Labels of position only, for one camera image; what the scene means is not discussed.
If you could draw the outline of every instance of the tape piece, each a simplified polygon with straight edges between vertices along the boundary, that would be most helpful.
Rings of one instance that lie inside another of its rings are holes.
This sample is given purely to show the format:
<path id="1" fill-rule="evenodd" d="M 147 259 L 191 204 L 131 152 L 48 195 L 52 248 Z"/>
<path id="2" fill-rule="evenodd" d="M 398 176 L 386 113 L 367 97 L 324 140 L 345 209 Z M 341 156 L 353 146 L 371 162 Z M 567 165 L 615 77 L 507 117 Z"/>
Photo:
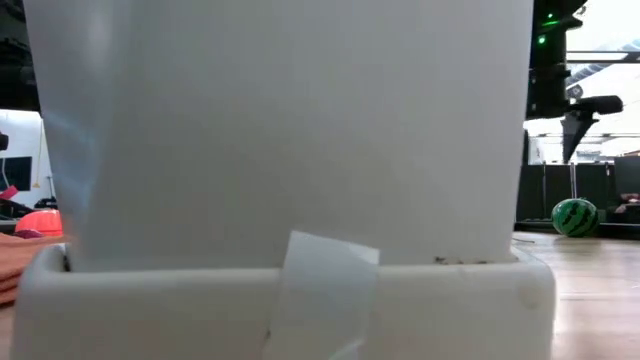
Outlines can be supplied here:
<path id="1" fill-rule="evenodd" d="M 357 360 L 380 251 L 293 231 L 263 360 Z"/>

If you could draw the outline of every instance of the red object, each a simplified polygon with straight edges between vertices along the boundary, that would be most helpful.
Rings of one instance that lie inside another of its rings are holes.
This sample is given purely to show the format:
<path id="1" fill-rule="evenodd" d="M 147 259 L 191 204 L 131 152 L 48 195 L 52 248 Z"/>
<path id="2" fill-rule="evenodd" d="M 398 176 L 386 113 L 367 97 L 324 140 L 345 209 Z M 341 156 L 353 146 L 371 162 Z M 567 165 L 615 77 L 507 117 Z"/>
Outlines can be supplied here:
<path id="1" fill-rule="evenodd" d="M 36 230 L 45 236 L 62 236 L 62 222 L 58 210 L 43 210 L 25 215 L 15 231 Z"/>
<path id="2" fill-rule="evenodd" d="M 0 193 L 0 199 L 11 200 L 11 198 L 16 196 L 17 193 L 18 189 L 15 186 L 11 185 L 7 190 Z"/>

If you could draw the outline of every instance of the green striped ball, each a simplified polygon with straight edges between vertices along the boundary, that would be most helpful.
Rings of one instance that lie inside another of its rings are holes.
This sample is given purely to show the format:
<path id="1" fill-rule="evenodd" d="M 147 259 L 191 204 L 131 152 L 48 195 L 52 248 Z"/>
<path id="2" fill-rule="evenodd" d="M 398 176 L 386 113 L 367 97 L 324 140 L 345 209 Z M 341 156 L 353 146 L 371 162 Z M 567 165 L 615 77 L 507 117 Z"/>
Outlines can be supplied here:
<path id="1" fill-rule="evenodd" d="M 553 208 L 551 220 L 560 234 L 583 237 L 598 226 L 598 209 L 585 199 L 567 199 Z"/>

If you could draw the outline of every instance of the floor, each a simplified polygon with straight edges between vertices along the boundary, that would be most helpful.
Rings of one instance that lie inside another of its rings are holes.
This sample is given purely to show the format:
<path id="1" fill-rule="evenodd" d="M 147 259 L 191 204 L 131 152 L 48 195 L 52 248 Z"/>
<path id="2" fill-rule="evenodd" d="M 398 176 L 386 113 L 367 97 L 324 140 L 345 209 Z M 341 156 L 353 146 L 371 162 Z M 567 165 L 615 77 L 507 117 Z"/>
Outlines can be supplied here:
<path id="1" fill-rule="evenodd" d="M 558 288 L 554 360 L 640 359 L 640 241 L 516 233 Z M 9 359 L 13 308 L 0 308 L 0 360 Z"/>

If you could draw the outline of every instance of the white plastic base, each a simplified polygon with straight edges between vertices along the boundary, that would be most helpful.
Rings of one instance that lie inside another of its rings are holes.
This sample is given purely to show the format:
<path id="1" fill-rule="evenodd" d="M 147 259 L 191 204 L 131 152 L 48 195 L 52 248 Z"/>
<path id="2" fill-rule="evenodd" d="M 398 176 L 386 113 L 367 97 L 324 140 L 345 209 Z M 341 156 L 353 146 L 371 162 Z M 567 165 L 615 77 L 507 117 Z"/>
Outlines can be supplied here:
<path id="1" fill-rule="evenodd" d="M 553 276 L 514 253 L 508 264 L 381 267 L 361 359 L 549 359 Z M 13 360 L 261 358 L 278 269 L 70 273 L 64 264 L 64 246 L 51 246 L 25 273 Z"/>

